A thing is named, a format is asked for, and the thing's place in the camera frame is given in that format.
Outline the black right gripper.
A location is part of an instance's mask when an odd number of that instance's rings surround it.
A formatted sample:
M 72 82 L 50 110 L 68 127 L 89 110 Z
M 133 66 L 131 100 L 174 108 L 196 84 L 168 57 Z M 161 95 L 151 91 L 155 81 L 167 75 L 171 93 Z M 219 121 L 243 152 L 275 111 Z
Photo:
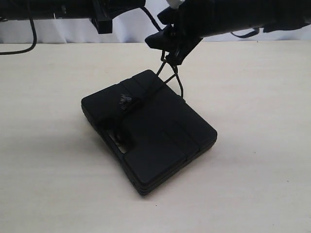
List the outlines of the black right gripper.
M 148 36 L 145 43 L 152 49 L 172 50 L 166 56 L 170 65 L 181 65 L 184 59 L 202 41 L 209 26 L 209 1 L 185 0 L 178 9 L 172 9 L 172 25 L 167 25 L 159 32 Z M 174 47 L 174 30 L 178 40 Z

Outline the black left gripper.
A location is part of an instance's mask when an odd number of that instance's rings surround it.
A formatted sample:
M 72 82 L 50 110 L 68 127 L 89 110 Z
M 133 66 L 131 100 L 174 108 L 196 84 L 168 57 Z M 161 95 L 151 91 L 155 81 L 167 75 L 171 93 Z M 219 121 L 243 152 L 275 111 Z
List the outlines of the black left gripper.
M 93 0 L 94 13 L 91 23 L 98 34 L 110 34 L 113 31 L 113 19 L 128 11 L 145 6 L 145 0 Z

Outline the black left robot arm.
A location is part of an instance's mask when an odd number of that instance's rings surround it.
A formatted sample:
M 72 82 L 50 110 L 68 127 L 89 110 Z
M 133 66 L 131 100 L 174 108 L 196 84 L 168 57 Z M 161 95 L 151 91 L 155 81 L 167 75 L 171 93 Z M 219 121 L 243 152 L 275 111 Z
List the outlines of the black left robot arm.
M 145 0 L 2 0 L 0 17 L 5 20 L 87 18 L 99 34 L 113 31 L 113 19 L 145 6 Z

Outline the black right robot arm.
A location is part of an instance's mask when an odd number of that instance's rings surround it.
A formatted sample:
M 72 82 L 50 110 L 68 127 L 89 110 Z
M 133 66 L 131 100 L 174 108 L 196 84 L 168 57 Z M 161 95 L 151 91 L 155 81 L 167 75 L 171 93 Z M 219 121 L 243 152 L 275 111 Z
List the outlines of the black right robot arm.
M 158 14 L 165 25 L 148 36 L 146 44 L 168 53 L 180 65 L 203 38 L 262 28 L 265 33 L 297 30 L 311 23 L 309 0 L 185 0 L 178 8 Z

